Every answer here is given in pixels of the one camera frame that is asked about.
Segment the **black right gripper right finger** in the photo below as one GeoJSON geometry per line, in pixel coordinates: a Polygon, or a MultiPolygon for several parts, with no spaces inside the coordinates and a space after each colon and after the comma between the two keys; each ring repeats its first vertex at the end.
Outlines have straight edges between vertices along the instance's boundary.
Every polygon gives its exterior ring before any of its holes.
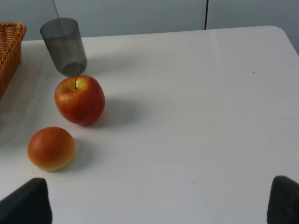
{"type": "Polygon", "coordinates": [[[299,224],[299,184],[287,176],[272,181],[267,223],[299,224]]]}

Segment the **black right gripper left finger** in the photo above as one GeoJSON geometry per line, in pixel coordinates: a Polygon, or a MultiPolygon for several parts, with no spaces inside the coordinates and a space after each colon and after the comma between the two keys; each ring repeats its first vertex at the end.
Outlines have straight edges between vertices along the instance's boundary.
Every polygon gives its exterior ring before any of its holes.
{"type": "Polygon", "coordinates": [[[47,182],[33,178],[0,201],[2,224],[51,224],[52,209],[47,182]]]}

